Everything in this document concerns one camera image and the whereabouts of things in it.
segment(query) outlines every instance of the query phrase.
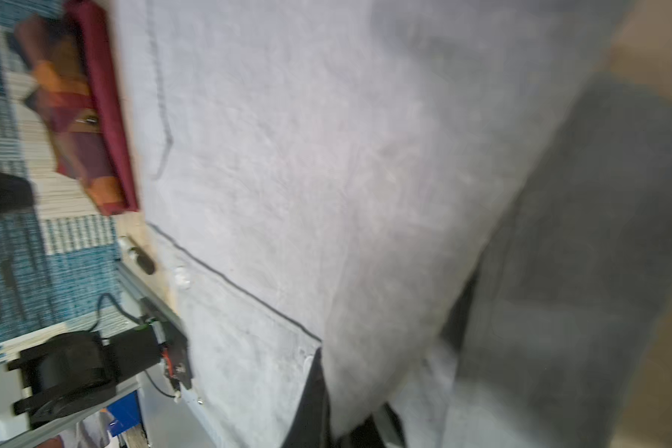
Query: beige floor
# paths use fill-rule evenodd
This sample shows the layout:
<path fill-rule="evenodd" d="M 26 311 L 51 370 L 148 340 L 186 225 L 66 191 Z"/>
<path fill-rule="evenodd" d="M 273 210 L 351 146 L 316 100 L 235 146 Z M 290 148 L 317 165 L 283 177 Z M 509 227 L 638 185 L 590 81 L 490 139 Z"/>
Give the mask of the beige floor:
<path fill-rule="evenodd" d="M 605 69 L 619 77 L 672 99 L 672 0 L 641 0 L 613 40 L 605 65 Z M 129 116 L 130 104 L 124 95 L 122 99 L 125 116 Z M 118 217 L 116 228 L 120 235 L 131 236 L 156 259 L 141 213 Z M 158 270 L 147 276 L 136 267 L 134 271 L 175 307 L 176 295 L 169 287 L 168 273 Z M 672 448 L 672 307 L 636 372 L 610 446 Z"/>

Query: wrinkled sheet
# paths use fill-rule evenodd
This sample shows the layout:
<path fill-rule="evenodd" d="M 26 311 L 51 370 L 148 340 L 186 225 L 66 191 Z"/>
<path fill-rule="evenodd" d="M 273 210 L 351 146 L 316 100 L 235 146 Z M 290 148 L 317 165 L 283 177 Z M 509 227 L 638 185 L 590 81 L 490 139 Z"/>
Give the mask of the wrinkled sheet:
<path fill-rule="evenodd" d="M 628 5 L 117 2 L 147 220 L 323 340 L 348 431 L 430 346 Z M 191 339 L 218 337 L 226 293 L 180 298 Z M 249 385 L 197 371 L 212 397 Z M 271 399 L 252 410 L 285 433 Z"/>
<path fill-rule="evenodd" d="M 215 446 L 276 447 L 287 434 L 319 341 L 152 228 L 161 267 L 179 273 L 194 393 Z"/>

